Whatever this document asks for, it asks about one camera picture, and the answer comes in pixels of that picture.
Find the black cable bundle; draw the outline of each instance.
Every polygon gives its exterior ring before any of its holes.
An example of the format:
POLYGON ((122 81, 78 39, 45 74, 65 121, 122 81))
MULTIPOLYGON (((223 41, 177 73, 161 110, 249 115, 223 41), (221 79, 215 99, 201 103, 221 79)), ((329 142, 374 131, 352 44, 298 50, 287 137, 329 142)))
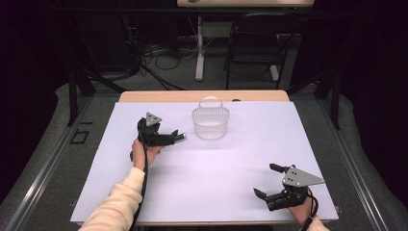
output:
POLYGON ((311 194, 306 195, 307 197, 312 198, 312 206, 310 207, 310 216, 306 219, 300 231, 306 231, 309 228, 310 224, 313 222, 313 218, 318 213, 318 208, 319 208, 318 200, 313 196, 312 191, 310 191, 310 193, 311 194))
POLYGON ((139 216, 139 213, 140 213, 140 209, 141 209, 141 206, 142 206, 142 204, 143 204, 143 201, 144 201, 144 195, 145 195, 145 193, 146 193, 146 186, 147 186, 147 174, 148 174, 148 172, 149 172, 149 161, 148 161, 148 159, 147 159, 147 145, 144 143, 144 140, 143 140, 143 136, 141 135, 141 132, 139 131, 139 137, 141 137, 141 143, 142 143, 142 145, 143 145, 143 152, 144 152, 144 179, 143 179, 143 186, 142 186, 142 188, 141 188, 141 198, 142 198, 142 201, 141 201, 141 203, 139 204, 139 208, 138 208, 138 210, 135 212, 135 214, 133 215, 133 222, 132 222, 132 225, 130 226, 130 229, 129 229, 129 231, 134 231, 134 230, 136 230, 136 220, 138 219, 138 216, 139 216))

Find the desk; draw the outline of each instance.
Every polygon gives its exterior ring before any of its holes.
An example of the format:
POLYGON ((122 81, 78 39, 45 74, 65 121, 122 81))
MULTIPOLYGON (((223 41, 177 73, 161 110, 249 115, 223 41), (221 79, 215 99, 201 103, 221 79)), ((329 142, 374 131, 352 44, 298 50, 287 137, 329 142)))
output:
MULTIPOLYGON (((312 7, 315 0, 199 0, 192 3, 189 0, 177 0, 177 6, 186 8, 262 8, 262 7, 276 7, 276 8, 309 8, 312 7)), ((195 80, 203 80, 204 71, 204 50, 203 50, 203 21, 202 17, 198 17, 197 24, 197 36, 198 36, 198 58, 197 67, 195 70, 195 80)), ((272 68, 271 75, 273 79, 277 79, 278 72, 276 67, 272 68)))
MULTIPOLYGON (((160 133, 178 129, 187 138, 167 146, 149 168, 137 225, 271 224, 293 222, 287 210, 270 212, 253 188, 283 190, 283 174, 270 163, 322 177, 300 118, 282 90, 186 90, 124 92, 111 115, 71 221, 83 222, 120 182, 132 163, 129 152, 146 112, 160 116, 160 133), (213 141, 193 133, 191 112, 203 96, 217 96, 230 110, 227 134, 213 141), (241 102, 230 102, 240 99, 241 102)), ((323 185, 312 186, 319 216, 338 219, 323 185)))

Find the white sleeve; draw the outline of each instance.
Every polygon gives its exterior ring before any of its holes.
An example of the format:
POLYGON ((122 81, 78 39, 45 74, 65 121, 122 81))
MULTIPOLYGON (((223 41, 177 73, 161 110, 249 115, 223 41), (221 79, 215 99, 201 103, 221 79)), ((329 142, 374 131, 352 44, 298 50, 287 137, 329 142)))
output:
POLYGON ((132 167, 123 182, 112 187, 110 195, 89 215, 80 230, 128 231, 142 201, 143 180, 144 172, 132 167))
POLYGON ((312 223, 309 225, 308 231, 330 231, 324 226, 318 216, 316 216, 312 223))

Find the chair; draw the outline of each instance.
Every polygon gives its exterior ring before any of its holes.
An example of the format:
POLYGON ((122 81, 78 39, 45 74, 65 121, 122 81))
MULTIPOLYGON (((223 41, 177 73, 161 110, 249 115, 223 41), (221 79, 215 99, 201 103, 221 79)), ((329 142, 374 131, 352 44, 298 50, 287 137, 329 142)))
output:
POLYGON ((231 64, 279 65, 279 89, 289 43, 298 28, 298 20, 290 14, 246 13, 231 26, 230 43, 224 70, 227 70, 226 89, 229 89, 231 64))

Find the person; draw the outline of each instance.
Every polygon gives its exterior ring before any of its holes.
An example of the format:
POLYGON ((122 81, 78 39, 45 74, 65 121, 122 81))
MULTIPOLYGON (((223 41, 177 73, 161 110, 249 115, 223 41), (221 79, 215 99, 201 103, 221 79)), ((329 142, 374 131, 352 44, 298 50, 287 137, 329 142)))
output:
MULTIPOLYGON (((143 144, 135 139, 132 144, 133 167, 122 183, 113 185, 110 195, 89 215, 80 231, 89 230, 124 230, 128 231, 133 223, 133 216, 142 201, 141 188, 144 180, 145 156, 143 144)), ((152 165, 161 146, 147 148, 147 163, 152 165)), ((301 225, 310 215, 312 199, 307 198, 302 205, 288 208, 294 219, 301 225)), ((308 231, 327 231, 319 217, 313 218, 308 231)))

